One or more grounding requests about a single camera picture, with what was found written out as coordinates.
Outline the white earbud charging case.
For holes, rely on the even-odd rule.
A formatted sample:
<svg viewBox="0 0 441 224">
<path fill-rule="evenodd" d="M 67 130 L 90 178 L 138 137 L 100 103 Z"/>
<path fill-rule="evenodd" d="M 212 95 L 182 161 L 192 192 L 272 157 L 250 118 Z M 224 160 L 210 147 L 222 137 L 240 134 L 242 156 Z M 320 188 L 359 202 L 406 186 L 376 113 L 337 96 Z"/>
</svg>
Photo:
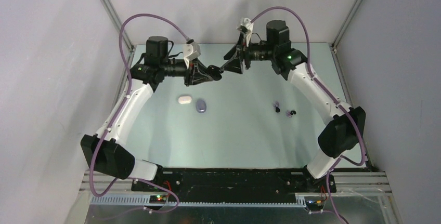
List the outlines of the white earbud charging case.
<svg viewBox="0 0 441 224">
<path fill-rule="evenodd" d="M 177 102 L 179 104 L 190 104 L 192 102 L 192 97 L 188 95 L 180 96 L 178 97 Z"/>
</svg>

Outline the purple earbud charging case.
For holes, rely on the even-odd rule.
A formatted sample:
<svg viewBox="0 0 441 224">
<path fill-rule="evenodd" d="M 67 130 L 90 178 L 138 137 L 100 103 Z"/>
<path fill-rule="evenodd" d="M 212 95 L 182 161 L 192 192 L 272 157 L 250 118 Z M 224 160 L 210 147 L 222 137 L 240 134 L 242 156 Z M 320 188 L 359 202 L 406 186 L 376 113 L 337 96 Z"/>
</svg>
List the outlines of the purple earbud charging case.
<svg viewBox="0 0 441 224">
<path fill-rule="evenodd" d="M 205 113 L 207 111 L 207 105 L 203 99 L 198 99 L 196 101 L 196 111 L 198 113 Z"/>
</svg>

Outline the black earbud charging case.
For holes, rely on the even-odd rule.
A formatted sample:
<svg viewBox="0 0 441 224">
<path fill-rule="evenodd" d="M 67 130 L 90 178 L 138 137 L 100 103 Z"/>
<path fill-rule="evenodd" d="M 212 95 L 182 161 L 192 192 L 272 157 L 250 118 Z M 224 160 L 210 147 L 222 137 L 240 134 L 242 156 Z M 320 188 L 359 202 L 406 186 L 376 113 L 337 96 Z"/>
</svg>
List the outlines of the black earbud charging case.
<svg viewBox="0 0 441 224">
<path fill-rule="evenodd" d="M 208 66 L 206 72 L 213 81 L 219 81 L 222 79 L 223 70 L 215 65 Z"/>
</svg>

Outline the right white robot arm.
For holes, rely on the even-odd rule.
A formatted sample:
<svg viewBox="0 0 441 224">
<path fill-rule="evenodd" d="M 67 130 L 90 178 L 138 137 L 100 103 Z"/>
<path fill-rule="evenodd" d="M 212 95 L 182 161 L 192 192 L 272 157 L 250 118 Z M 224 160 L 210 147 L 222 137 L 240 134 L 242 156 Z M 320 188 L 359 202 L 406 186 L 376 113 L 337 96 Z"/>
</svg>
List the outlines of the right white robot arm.
<svg viewBox="0 0 441 224">
<path fill-rule="evenodd" d="M 283 20 L 266 24 L 266 40 L 251 42 L 254 23 L 242 19 L 238 41 L 224 55 L 223 71 L 242 74 L 253 61 L 270 61 L 274 72 L 294 85 L 320 115 L 325 129 L 318 137 L 319 149 L 306 165 L 308 174 L 302 178 L 303 187 L 315 192 L 323 185 L 323 176 L 342 155 L 359 143 L 364 129 L 366 113 L 362 107 L 352 107 L 338 99 L 322 82 L 308 58 L 292 47 L 289 28 Z"/>
</svg>

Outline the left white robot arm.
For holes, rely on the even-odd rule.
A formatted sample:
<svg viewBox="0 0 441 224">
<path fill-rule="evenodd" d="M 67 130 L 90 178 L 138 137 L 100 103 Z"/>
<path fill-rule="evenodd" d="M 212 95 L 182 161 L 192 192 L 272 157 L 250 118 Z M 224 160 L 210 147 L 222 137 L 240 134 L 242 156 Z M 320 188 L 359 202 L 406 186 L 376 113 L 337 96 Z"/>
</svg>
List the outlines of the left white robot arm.
<svg viewBox="0 0 441 224">
<path fill-rule="evenodd" d="M 199 45 L 190 40 L 183 46 L 183 58 L 170 55 L 173 42 L 163 36 L 147 39 L 145 52 L 129 70 L 123 94 L 104 124 L 93 135 L 81 139 L 89 169 L 118 179 L 143 179 L 152 191 L 164 186 L 164 176 L 155 163 L 136 158 L 128 149 L 128 136 L 142 107 L 166 77 L 182 77 L 186 86 L 218 81 L 221 69 L 204 66 Z"/>
</svg>

